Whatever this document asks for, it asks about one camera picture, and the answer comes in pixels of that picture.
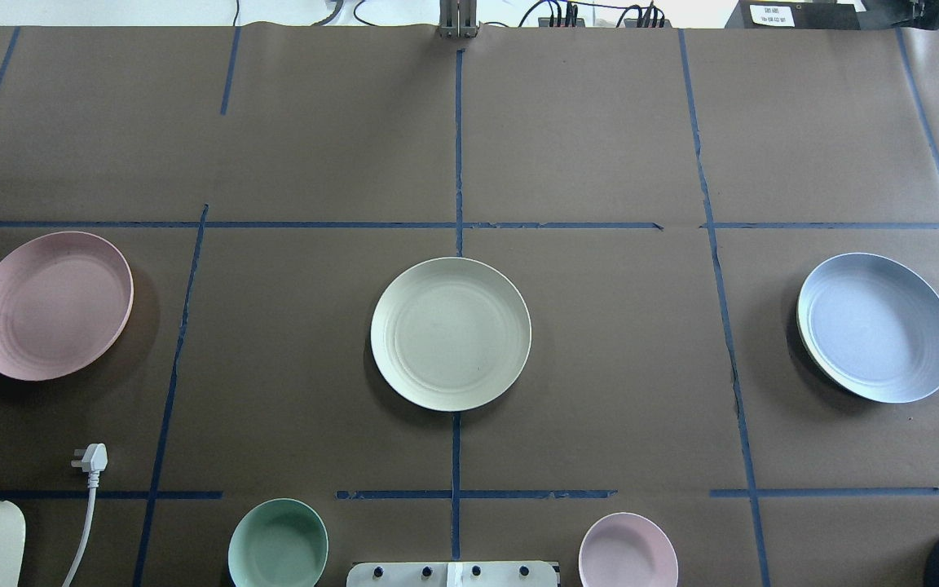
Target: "black device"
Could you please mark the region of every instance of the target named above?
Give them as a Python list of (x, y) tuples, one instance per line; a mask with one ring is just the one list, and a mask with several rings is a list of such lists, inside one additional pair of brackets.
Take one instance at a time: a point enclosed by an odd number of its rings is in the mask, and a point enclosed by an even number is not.
[[(785, 19), (764, 22), (763, 19)], [(839, 29), (858, 30), (853, 4), (753, 2), (740, 0), (724, 29)]]

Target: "white plate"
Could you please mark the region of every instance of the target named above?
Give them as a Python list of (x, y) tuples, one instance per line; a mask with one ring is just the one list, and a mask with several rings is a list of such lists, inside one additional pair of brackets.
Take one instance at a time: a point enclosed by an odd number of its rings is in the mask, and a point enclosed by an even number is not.
[(905, 404), (939, 390), (939, 296), (897, 261), (824, 261), (802, 284), (796, 319), (818, 367), (853, 393)]
[(517, 380), (531, 317), (506, 276), (480, 261), (430, 259), (390, 283), (372, 316), (372, 353), (399, 394), (423, 408), (487, 404)]

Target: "white power plug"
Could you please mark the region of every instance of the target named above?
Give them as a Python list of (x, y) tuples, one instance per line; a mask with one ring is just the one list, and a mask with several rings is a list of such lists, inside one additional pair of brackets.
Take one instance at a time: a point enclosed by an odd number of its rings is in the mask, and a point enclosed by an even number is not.
[(93, 528), (93, 505), (96, 504), (96, 488), (100, 487), (100, 472), (108, 468), (108, 447), (104, 446), (104, 443), (93, 443), (86, 448), (75, 449), (75, 457), (82, 458), (71, 461), (71, 466), (82, 469), (83, 473), (89, 473), (89, 504), (86, 505), (86, 525), (82, 528), (82, 539), (78, 542), (78, 552), (71, 563), (71, 571), (68, 571), (67, 579), (64, 579), (64, 587), (71, 586), (75, 572), (78, 572), (78, 564), (82, 563), (82, 555), (86, 552), (89, 532)]
[(100, 485), (100, 471), (108, 468), (108, 447), (104, 443), (93, 443), (86, 448), (75, 449), (75, 457), (82, 457), (79, 461), (71, 461), (71, 466), (89, 473), (89, 487)]

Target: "label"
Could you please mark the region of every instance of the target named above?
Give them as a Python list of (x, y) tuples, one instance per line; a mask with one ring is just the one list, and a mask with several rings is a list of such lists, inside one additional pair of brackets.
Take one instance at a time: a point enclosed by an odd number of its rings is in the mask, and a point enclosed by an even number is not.
[(749, 10), (752, 11), (752, 22), (766, 26), (795, 26), (792, 19), (792, 8), (790, 7), (760, 7), (760, 5), (750, 4)]

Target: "pink bowl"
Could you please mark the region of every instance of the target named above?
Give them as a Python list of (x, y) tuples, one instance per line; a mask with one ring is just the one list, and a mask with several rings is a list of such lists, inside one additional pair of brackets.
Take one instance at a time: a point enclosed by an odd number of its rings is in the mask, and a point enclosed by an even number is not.
[(600, 518), (578, 550), (582, 587), (676, 587), (672, 542), (651, 520), (619, 512)]
[(42, 382), (97, 360), (133, 309), (133, 272), (115, 245), (57, 232), (0, 261), (0, 373)]

